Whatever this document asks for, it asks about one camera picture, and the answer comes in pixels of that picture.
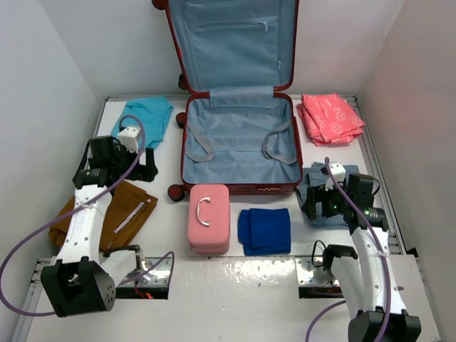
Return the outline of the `grey-blue denim jeans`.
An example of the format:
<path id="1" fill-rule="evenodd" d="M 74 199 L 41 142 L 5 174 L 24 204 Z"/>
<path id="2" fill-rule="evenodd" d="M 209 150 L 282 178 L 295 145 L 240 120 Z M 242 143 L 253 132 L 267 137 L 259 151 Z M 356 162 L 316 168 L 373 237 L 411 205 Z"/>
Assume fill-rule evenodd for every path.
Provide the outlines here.
<path id="1" fill-rule="evenodd" d="M 296 196 L 301 209 L 303 209 L 304 202 L 307 197 L 307 189 L 309 187 L 317 187 L 320 185 L 325 185 L 328 179 L 328 175 L 323 174 L 322 169 L 324 164 L 320 162 L 314 162 L 311 167 L 304 168 L 304 176 L 301 183 L 296 188 Z M 316 218 L 315 220 L 310 220 L 306 214 L 304 218 L 309 222 L 313 227 L 323 228 L 327 227 L 329 229 L 345 229 L 348 225 L 343 221 L 343 216 L 337 214 L 336 216 L 325 218 L 321 216 L 322 206 L 321 203 L 316 204 Z"/>

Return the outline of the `mustard brown trousers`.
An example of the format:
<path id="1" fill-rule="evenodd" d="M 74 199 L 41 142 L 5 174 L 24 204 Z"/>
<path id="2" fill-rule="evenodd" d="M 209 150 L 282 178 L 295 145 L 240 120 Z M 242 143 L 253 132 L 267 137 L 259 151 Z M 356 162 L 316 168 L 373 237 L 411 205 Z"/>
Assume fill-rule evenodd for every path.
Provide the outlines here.
<path id="1" fill-rule="evenodd" d="M 157 205 L 157 198 L 129 182 L 115 189 L 105 214 L 100 238 L 100 250 L 111 250 L 130 245 Z"/>

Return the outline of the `royal blue towel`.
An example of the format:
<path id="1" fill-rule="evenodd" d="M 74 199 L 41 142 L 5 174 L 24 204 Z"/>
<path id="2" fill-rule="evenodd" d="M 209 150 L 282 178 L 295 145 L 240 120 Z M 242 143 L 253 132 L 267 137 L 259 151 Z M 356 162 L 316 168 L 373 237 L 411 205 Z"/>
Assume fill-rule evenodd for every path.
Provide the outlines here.
<path id="1" fill-rule="evenodd" d="M 291 219 L 288 209 L 243 209 L 237 235 L 244 255 L 260 257 L 291 252 Z"/>

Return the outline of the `teal shirt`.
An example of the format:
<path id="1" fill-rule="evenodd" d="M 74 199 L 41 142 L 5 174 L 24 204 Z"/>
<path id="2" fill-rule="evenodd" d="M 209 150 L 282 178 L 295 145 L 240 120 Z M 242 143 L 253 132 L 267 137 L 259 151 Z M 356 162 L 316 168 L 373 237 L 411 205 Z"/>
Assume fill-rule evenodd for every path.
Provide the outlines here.
<path id="1" fill-rule="evenodd" d="M 165 96 L 136 98 L 128 101 L 111 130 L 111 135 L 116 137 L 120 132 L 120 120 L 126 115 L 133 115 L 139 119 L 145 131 L 145 147 L 154 150 L 163 141 L 170 116 L 174 110 L 172 104 Z"/>

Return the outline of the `pink vanity case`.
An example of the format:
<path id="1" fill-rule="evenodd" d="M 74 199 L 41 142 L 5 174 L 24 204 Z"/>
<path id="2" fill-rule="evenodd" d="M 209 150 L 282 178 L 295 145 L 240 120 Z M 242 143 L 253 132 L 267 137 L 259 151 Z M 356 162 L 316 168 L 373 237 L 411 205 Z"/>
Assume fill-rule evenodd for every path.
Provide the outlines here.
<path id="1" fill-rule="evenodd" d="M 229 189 L 221 184 L 200 184 L 190 190 L 187 239 L 190 249 L 203 255 L 229 250 Z"/>

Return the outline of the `coral printed garment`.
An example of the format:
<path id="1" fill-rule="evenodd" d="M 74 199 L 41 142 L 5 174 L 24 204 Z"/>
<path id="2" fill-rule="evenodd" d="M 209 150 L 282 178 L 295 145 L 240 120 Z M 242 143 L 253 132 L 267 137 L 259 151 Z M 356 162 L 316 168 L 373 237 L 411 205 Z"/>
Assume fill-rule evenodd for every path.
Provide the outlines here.
<path id="1" fill-rule="evenodd" d="M 365 123 L 336 93 L 303 94 L 296 109 L 315 146 L 347 145 L 363 134 Z"/>

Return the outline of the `red hard-shell suitcase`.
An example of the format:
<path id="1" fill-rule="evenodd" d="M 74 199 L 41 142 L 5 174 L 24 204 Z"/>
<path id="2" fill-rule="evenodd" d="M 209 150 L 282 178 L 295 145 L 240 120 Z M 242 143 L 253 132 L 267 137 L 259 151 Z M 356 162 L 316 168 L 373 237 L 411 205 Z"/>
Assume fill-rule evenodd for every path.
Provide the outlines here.
<path id="1" fill-rule="evenodd" d="M 155 1 L 190 92 L 181 187 L 222 184 L 233 195 L 290 195 L 303 177 L 294 105 L 297 1 Z"/>

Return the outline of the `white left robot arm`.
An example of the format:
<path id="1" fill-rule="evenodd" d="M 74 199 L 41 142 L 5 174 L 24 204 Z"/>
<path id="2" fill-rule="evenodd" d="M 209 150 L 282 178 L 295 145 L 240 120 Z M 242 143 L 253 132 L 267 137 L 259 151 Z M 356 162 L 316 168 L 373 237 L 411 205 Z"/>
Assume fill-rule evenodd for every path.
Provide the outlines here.
<path id="1" fill-rule="evenodd" d="M 116 289 L 137 281 L 145 268 L 133 233 L 144 225 L 157 199 L 131 181 L 153 181 L 157 174 L 153 150 L 145 148 L 140 128 L 116 137 L 93 138 L 73 183 L 74 209 L 64 215 L 68 225 L 55 261 L 43 268 L 41 283 L 59 317 L 109 311 Z"/>

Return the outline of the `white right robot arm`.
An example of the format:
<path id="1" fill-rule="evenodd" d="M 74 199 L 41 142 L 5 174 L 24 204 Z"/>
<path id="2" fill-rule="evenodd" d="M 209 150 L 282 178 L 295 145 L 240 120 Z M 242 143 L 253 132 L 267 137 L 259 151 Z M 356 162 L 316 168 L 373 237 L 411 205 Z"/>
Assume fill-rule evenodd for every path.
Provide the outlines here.
<path id="1" fill-rule="evenodd" d="M 309 186 L 302 205 L 314 220 L 341 215 L 353 246 L 329 244 L 322 269 L 339 282 L 349 310 L 349 341 L 416 341 L 421 322 L 400 296 L 390 263 L 388 220 L 374 202 L 375 178 L 352 173 L 347 179 L 327 179 Z"/>

